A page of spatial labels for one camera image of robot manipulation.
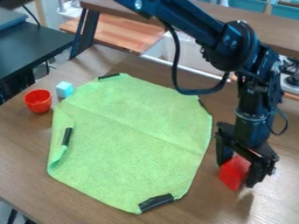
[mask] microfiber cloth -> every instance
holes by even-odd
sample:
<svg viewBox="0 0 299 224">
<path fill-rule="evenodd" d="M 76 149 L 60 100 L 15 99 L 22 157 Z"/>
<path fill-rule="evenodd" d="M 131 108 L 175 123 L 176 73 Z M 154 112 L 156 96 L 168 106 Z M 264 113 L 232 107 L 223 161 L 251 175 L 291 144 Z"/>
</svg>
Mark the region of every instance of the microfiber cloth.
<svg viewBox="0 0 299 224">
<path fill-rule="evenodd" d="M 127 74 L 96 79 L 54 108 L 47 171 L 140 214 L 188 192 L 211 131 L 197 96 Z"/>
</svg>

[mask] red cube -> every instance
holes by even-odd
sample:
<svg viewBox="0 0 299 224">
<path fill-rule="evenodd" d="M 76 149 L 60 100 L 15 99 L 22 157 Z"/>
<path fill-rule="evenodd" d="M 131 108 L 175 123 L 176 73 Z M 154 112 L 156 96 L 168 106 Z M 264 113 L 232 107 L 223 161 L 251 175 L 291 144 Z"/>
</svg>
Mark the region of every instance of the red cube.
<svg viewBox="0 0 299 224">
<path fill-rule="evenodd" d="M 250 162 L 236 155 L 220 167 L 219 178 L 232 191 L 240 189 L 241 184 L 247 177 Z"/>
</svg>

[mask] light blue cube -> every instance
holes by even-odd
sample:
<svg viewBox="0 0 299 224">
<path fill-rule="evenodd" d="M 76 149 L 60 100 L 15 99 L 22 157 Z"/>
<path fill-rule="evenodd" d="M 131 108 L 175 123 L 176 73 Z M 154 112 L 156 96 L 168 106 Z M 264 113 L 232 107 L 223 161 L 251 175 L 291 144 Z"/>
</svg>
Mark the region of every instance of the light blue cube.
<svg viewBox="0 0 299 224">
<path fill-rule="evenodd" d="M 56 86 L 56 94 L 59 98 L 67 98 L 73 92 L 73 84 L 61 81 L 60 84 Z"/>
</svg>

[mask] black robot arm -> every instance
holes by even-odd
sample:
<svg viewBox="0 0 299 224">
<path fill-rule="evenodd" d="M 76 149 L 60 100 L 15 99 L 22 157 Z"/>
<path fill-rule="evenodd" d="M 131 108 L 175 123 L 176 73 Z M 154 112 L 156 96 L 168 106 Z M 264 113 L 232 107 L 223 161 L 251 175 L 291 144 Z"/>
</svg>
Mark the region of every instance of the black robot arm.
<svg viewBox="0 0 299 224">
<path fill-rule="evenodd" d="M 277 108 L 282 103 L 279 55 L 262 44 L 245 22 L 222 23 L 187 0 L 115 0 L 145 18 L 156 17 L 171 32 L 177 47 L 172 79 L 176 90 L 185 95 L 203 95 L 219 91 L 229 72 L 238 77 L 240 102 L 235 109 L 235 125 L 219 123 L 217 161 L 231 159 L 236 151 L 251 162 L 247 186 L 253 187 L 271 175 L 277 154 L 268 145 Z M 222 81 L 208 89 L 183 89 L 177 82 L 179 40 L 172 26 L 194 37 L 202 46 L 203 57 L 225 72 Z"/>
</svg>

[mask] red bowl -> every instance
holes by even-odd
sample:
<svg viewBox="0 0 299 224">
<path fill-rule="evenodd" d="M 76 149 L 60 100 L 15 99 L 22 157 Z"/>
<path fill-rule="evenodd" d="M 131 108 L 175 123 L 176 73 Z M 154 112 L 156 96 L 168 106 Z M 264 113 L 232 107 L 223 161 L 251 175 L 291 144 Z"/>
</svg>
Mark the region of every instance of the red bowl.
<svg viewBox="0 0 299 224">
<path fill-rule="evenodd" d="M 34 113 L 45 113 L 52 104 L 51 93 L 45 89 L 35 89 L 24 96 L 24 102 Z"/>
</svg>

